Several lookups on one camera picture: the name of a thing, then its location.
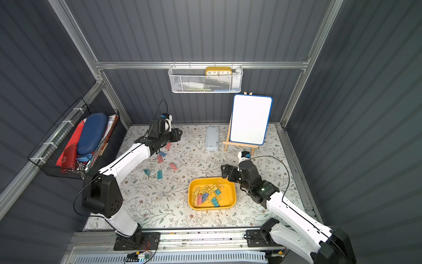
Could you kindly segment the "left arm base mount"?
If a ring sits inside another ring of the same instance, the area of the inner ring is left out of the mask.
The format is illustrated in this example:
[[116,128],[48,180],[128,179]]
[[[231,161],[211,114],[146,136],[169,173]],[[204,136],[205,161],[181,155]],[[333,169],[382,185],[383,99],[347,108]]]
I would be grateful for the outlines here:
[[159,232],[135,233],[131,237],[117,235],[114,251],[156,250],[160,240]]

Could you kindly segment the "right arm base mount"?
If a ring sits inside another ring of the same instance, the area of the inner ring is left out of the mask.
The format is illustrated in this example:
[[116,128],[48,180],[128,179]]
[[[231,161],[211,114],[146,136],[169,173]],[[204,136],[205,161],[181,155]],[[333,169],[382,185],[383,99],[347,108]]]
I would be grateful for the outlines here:
[[248,229],[244,234],[244,239],[246,239],[247,245],[250,248],[283,247],[283,245],[274,242],[268,232],[260,229]]

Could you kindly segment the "yellow storage box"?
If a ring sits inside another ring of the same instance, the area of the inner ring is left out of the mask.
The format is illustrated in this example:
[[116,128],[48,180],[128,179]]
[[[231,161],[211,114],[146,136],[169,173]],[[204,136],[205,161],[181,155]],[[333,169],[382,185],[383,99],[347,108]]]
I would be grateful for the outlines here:
[[[192,190],[195,186],[201,187],[201,193],[195,200],[192,197]],[[202,203],[202,195],[208,193],[209,197]],[[217,198],[220,206],[214,207],[211,200]],[[237,202],[237,195],[234,183],[221,177],[194,179],[189,185],[188,203],[190,208],[201,210],[224,210],[232,208]]]

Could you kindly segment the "yellow binder clip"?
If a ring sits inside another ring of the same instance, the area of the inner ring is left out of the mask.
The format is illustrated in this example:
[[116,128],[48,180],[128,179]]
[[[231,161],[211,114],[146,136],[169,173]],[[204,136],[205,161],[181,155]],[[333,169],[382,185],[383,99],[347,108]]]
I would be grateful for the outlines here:
[[201,193],[201,187],[199,185],[195,186],[192,190],[192,197],[196,200],[197,197],[200,195],[200,193]]

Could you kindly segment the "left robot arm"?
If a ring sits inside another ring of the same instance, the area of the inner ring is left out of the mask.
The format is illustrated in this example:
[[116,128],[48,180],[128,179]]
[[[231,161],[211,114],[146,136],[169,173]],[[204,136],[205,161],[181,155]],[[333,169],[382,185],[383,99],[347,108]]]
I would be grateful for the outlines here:
[[125,153],[109,165],[99,169],[81,192],[83,208],[105,219],[119,235],[131,237],[139,229],[138,223],[123,208],[121,183],[140,163],[159,153],[169,143],[180,141],[182,131],[173,128],[172,121],[169,113],[150,121],[146,135],[135,140]]

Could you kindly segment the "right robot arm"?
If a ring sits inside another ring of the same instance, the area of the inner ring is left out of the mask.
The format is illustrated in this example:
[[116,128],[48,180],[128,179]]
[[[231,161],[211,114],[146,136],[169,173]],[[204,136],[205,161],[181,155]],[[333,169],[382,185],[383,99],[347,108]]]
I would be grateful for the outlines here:
[[252,162],[251,153],[238,153],[238,165],[222,165],[222,178],[240,185],[257,204],[287,223],[274,218],[260,228],[265,244],[279,244],[310,264],[355,264],[357,262],[348,234],[318,222],[294,205],[273,183],[262,179]]

